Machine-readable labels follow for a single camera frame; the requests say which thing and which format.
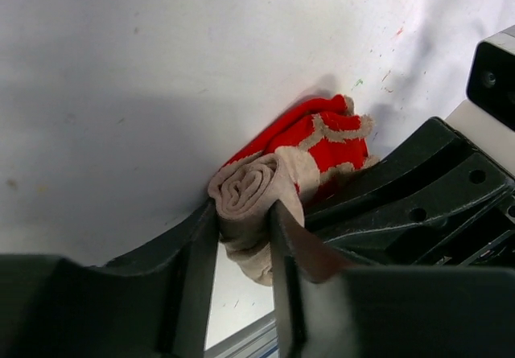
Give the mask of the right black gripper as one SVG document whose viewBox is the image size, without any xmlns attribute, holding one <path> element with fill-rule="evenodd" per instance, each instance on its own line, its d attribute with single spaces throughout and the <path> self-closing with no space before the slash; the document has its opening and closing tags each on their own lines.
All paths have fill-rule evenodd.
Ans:
<svg viewBox="0 0 515 358">
<path fill-rule="evenodd" d="M 433 117 L 306 226 L 372 264 L 513 268 L 514 179 Z"/>
</svg>

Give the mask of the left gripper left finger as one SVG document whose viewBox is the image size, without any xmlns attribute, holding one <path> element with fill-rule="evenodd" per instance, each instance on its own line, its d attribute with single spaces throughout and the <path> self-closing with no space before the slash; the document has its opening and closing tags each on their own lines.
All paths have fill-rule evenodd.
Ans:
<svg viewBox="0 0 515 358">
<path fill-rule="evenodd" d="M 201 357 L 217 242 L 207 202 L 102 267 L 2 255 L 2 356 Z"/>
</svg>

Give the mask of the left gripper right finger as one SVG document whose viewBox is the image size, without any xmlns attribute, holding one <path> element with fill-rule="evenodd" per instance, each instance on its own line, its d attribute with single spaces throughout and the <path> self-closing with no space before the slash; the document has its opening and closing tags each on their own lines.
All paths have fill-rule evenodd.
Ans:
<svg viewBox="0 0 515 358">
<path fill-rule="evenodd" d="M 511 357 L 514 272 L 365 266 L 270 209 L 281 357 Z"/>
</svg>

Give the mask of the beige reindeer sock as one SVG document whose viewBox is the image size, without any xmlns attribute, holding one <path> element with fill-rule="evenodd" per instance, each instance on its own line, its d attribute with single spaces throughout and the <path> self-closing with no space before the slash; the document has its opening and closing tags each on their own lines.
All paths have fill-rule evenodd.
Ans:
<svg viewBox="0 0 515 358">
<path fill-rule="evenodd" d="M 365 139 L 374 121 L 354 111 L 352 98 L 313 98 L 285 112 L 212 177 L 220 242 L 229 260 L 263 286 L 273 270 L 267 215 L 280 201 L 300 224 L 305 207 L 335 194 L 378 163 Z"/>
</svg>

